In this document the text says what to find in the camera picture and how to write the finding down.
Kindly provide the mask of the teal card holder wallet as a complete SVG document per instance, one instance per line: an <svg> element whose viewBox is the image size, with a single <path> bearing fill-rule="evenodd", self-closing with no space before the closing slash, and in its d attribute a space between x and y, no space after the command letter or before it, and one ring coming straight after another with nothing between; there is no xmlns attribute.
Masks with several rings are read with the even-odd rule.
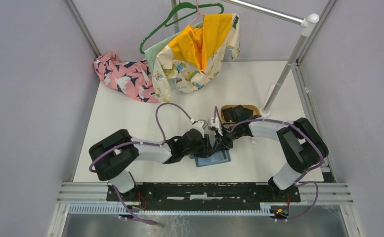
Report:
<svg viewBox="0 0 384 237"><path fill-rule="evenodd" d="M229 151L216 152L215 154L211 155L208 158L198 158L193 155L190 155L189 157L195 161L195 165L197 167L204 167L204 166L231 162L231 156Z"/></svg>

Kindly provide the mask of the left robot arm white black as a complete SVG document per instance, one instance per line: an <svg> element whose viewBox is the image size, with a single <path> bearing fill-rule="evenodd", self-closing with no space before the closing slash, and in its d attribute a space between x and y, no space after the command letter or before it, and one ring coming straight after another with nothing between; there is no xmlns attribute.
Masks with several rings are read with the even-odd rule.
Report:
<svg viewBox="0 0 384 237"><path fill-rule="evenodd" d="M155 161L172 164L189 155L209 154L209 135L192 128L182 136L174 136L165 142L151 142L131 136L120 129L90 147L92 160L90 172L96 173L100 181L108 181L118 189L125 201L137 196L137 187L126 168L134 161Z"/></svg>

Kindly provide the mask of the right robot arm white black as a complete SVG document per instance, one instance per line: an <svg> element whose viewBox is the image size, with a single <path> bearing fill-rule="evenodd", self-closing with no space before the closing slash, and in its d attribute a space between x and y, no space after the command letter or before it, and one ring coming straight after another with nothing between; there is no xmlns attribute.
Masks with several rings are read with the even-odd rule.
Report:
<svg viewBox="0 0 384 237"><path fill-rule="evenodd" d="M287 188L319 168L329 155L327 145L306 118L292 122L264 118L241 105L228 108L228 111L234 114L232 121L222 123L217 108L209 119L209 127L215 131L216 151L232 149L233 142L244 136L263 137L280 143L286 162L268 181L267 193L273 201L285 198Z"/></svg>

